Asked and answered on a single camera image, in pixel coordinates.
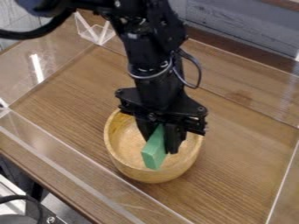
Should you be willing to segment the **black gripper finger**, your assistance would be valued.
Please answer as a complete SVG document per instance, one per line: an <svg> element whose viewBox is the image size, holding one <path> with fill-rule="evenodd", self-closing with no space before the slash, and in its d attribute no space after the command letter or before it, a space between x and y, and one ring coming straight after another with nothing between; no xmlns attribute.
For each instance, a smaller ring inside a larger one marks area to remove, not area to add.
<svg viewBox="0 0 299 224"><path fill-rule="evenodd" d="M170 154L179 152L180 145L187 137L187 131L176 124L167 123L164 129L164 148Z"/></svg>
<svg viewBox="0 0 299 224"><path fill-rule="evenodd" d="M148 140L158 127L156 115L151 113L148 115L139 116L135 121L144 140Z"/></svg>

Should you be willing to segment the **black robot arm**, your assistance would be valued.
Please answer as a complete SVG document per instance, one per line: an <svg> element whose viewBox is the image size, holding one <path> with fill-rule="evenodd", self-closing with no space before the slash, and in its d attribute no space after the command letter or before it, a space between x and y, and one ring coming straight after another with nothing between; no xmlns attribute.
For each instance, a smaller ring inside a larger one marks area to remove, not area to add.
<svg viewBox="0 0 299 224"><path fill-rule="evenodd" d="M186 93L183 60L201 62L183 50L187 31L168 0L15 0L28 13L51 19L34 39L48 33L79 9L99 14L123 43L128 75L135 86L120 88L120 111L132 116L144 138L163 129L164 150L175 154L190 132L206 134L207 108Z"/></svg>

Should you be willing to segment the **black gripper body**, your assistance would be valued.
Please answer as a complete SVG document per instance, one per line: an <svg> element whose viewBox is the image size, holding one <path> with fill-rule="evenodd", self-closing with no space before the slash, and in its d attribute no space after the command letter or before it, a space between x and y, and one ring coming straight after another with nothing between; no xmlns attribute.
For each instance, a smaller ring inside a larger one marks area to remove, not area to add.
<svg viewBox="0 0 299 224"><path fill-rule="evenodd" d="M135 87L115 92L120 111L134 118L154 113L158 124L176 124L191 133L206 135L207 108L186 93L175 75L135 80Z"/></svg>

